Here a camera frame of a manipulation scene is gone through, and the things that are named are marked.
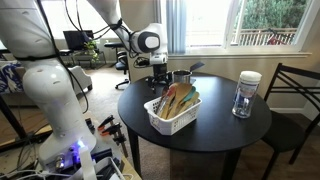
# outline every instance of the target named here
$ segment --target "black table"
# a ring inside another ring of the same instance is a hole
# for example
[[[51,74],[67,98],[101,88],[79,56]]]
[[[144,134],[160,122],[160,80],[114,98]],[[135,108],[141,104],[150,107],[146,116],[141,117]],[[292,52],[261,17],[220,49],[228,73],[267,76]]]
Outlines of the black table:
[[[149,122],[144,103],[160,97],[147,86],[145,79],[126,88],[118,102],[118,112],[127,125],[128,136],[136,171],[141,175],[138,136],[162,147],[193,152],[225,152],[221,179],[232,179],[243,147],[249,146],[267,132],[271,125],[271,112],[265,101],[257,96],[251,116],[240,119],[231,112],[237,83],[235,81],[202,73],[194,73],[193,84],[200,93],[197,120],[172,136],[161,135]]]

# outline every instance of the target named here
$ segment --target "clear glass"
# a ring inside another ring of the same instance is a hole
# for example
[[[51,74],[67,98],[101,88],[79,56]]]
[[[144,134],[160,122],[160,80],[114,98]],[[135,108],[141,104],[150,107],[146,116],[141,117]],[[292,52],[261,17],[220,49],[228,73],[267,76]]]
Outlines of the clear glass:
[[[232,108],[232,113],[235,116],[240,118],[250,117],[258,86],[258,82],[248,83],[239,79]]]

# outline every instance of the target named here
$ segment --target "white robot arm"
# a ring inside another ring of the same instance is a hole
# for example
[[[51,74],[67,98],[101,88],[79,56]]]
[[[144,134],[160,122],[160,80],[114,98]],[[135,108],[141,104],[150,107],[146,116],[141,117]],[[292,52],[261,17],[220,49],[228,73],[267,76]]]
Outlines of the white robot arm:
[[[150,64],[166,65],[167,37],[160,24],[131,32],[121,20],[118,0],[88,1],[127,49],[150,53]],[[73,156],[81,148],[79,142],[92,153],[113,147],[101,143],[99,134],[92,134],[88,129],[68,73],[58,60],[57,49],[35,0],[1,0],[0,24],[0,40],[26,68],[25,93],[42,110],[53,129],[39,149],[42,168],[54,171],[57,159],[58,162],[63,159],[64,167],[72,166]]]
[[[88,0],[88,2],[118,35],[129,52],[151,53],[150,65],[167,63],[167,34],[161,24],[151,23],[145,29],[133,32],[122,21],[118,0]]]

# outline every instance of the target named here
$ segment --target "plastic basket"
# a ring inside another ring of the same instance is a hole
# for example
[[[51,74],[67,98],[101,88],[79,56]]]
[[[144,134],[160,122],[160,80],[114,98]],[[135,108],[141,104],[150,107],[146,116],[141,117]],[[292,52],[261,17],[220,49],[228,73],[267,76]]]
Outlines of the plastic basket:
[[[149,114],[150,124],[162,135],[173,135],[187,124],[197,119],[198,110],[200,104],[202,103],[201,99],[198,99],[192,107],[189,107],[183,113],[178,114],[174,118],[166,120],[155,114],[155,111],[159,106],[160,99],[161,97],[145,103],[144,108]]]

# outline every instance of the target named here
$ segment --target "window sill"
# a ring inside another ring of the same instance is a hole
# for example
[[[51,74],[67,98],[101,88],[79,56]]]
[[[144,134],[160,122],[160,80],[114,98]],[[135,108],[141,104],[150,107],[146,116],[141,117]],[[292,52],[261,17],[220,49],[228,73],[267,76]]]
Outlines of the window sill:
[[[257,58],[306,58],[310,56],[310,52],[294,52],[286,51],[284,49],[269,49],[261,50],[252,48],[250,51],[248,49],[238,49],[238,50],[224,50],[222,48],[218,49],[188,49],[185,54],[169,54],[170,59],[257,59]]]

